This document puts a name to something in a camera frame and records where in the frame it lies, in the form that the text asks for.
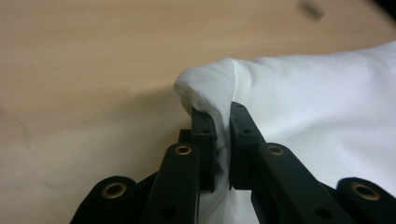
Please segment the wooden table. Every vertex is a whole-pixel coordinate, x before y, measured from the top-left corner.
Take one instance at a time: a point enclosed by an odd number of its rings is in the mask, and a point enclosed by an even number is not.
[[[364,0],[2,1],[0,223],[67,223],[101,179],[155,172],[186,68],[395,38]]]

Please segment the white cloth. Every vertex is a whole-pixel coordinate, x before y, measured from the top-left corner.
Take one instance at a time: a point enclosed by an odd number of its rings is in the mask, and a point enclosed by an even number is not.
[[[220,150],[217,190],[200,223],[257,223],[249,192],[228,191],[231,101],[247,107],[267,142],[290,148],[321,182],[356,176],[396,195],[396,42],[330,55],[224,59],[176,80],[184,107],[208,112]]]

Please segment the fabric fold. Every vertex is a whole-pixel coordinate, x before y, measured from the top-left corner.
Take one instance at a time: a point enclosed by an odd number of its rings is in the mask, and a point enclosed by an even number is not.
[[[221,167],[203,194],[201,223],[257,223],[248,192],[228,191],[231,101],[247,107],[267,142],[290,148],[321,182],[375,182],[396,195],[396,42],[329,55],[224,59],[183,72],[175,91],[216,123]]]

